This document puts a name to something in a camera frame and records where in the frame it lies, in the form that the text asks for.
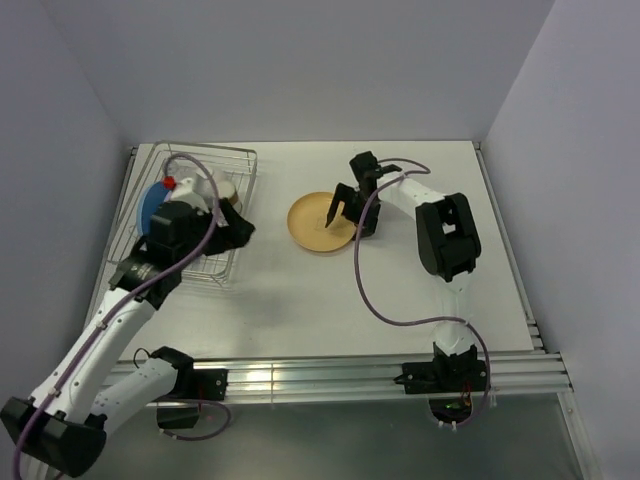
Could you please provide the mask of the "steel cup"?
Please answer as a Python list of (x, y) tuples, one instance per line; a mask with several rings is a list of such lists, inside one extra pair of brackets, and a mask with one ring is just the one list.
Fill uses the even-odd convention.
[(236, 185), (233, 182), (229, 180), (221, 181), (217, 188), (220, 199), (227, 200), (236, 211), (240, 212), (242, 210), (242, 202)]

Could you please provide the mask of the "orange plate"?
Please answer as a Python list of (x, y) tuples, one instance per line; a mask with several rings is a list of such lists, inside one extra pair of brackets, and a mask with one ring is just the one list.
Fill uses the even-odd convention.
[(345, 247), (356, 233), (356, 225), (345, 219), (338, 206), (336, 217), (326, 226), (333, 194), (313, 192), (297, 199), (287, 214), (287, 228), (293, 240), (314, 253), (331, 253)]

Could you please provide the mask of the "blue plate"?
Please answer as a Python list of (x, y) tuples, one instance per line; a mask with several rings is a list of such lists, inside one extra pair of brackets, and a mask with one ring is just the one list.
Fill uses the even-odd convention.
[(149, 233), (152, 215), (166, 201), (169, 193), (170, 190), (162, 182), (155, 182), (141, 194), (136, 210), (136, 229), (139, 236)]

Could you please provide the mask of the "white ceramic bowl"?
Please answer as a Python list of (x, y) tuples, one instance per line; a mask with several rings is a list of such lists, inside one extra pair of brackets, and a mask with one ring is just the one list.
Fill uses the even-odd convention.
[(194, 179), (194, 191), (199, 193), (201, 196), (212, 196), (213, 189), (211, 186), (211, 182), (209, 181), (209, 176), (211, 176), (214, 180), (216, 186), (219, 186), (221, 182), (227, 180), (226, 173), (219, 169), (213, 168), (209, 170), (209, 174), (205, 174), (203, 170), (197, 169), (193, 174)]

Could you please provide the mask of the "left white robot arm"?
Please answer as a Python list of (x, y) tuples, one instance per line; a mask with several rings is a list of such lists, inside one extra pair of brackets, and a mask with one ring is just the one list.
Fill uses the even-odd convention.
[(1, 421), (16, 451), (77, 478), (102, 453), (108, 436), (157, 399), (183, 399), (194, 389), (194, 360), (160, 347), (143, 366), (107, 390), (101, 387), (124, 348), (159, 311), (195, 258), (248, 244), (255, 231), (229, 203), (205, 212), (183, 201), (161, 204), (122, 260), (88, 327), (52, 374), (26, 399), (10, 398)]

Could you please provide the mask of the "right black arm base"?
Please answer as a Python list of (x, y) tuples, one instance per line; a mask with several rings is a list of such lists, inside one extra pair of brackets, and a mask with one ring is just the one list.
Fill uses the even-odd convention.
[(432, 415), (448, 424), (463, 422), (472, 415), (472, 394), (485, 392), (488, 380), (486, 362), (478, 358), (476, 346), (451, 355), (435, 348), (432, 360), (403, 363), (401, 374), (393, 379), (407, 395), (452, 394), (449, 399), (429, 401)]

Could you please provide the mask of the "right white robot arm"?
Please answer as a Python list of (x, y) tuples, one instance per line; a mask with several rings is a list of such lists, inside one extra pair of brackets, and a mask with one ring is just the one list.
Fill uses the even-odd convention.
[(415, 223), (420, 263), (432, 277), (452, 286), (466, 279), (477, 266), (482, 247), (467, 197), (462, 193), (442, 194), (413, 178), (428, 175), (426, 165), (412, 159), (378, 159), (372, 152), (357, 154), (349, 161), (357, 182), (355, 187), (339, 183), (334, 191), (325, 225), (339, 215), (356, 227), (354, 241), (354, 274), (361, 299), (368, 310), (383, 323), (395, 327), (434, 324), (433, 365), (435, 383), (452, 390), (468, 374), (464, 361), (477, 359), (478, 350), (486, 344), (467, 320), (455, 315), (439, 315), (414, 321), (397, 321), (385, 317), (366, 294), (360, 268), (360, 242), (377, 229), (381, 206), (390, 204), (408, 215)]

